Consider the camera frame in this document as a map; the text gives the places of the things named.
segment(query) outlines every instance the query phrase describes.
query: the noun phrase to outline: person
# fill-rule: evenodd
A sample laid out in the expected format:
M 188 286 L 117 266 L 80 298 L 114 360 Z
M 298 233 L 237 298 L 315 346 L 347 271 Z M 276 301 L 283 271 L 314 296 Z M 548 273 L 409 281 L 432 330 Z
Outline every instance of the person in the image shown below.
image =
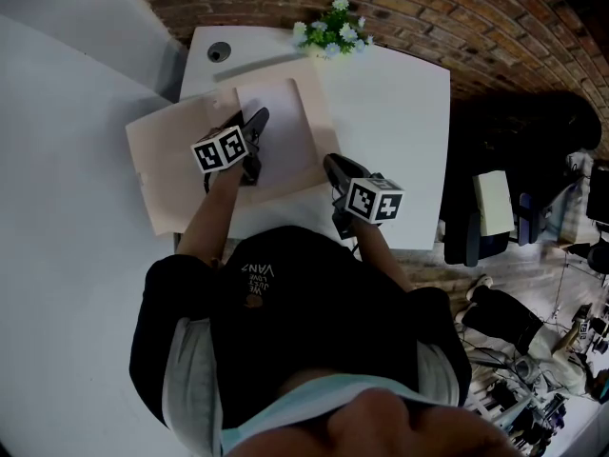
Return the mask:
M 147 273 L 129 373 L 197 455 L 518 455 L 460 406 L 471 380 L 446 293 L 413 290 L 378 227 L 362 261 L 281 227 L 223 256 L 242 165 Z
M 595 377 L 584 356 L 568 353 L 580 333 L 582 320 L 560 337 L 517 299 L 492 287 L 492 278 L 483 275 L 467 291 L 471 304 L 457 313 L 455 321 L 513 344 L 520 354 L 533 360 L 545 380 L 559 387 L 560 392 L 589 394 L 600 403 L 609 399 L 609 369 L 601 370 Z

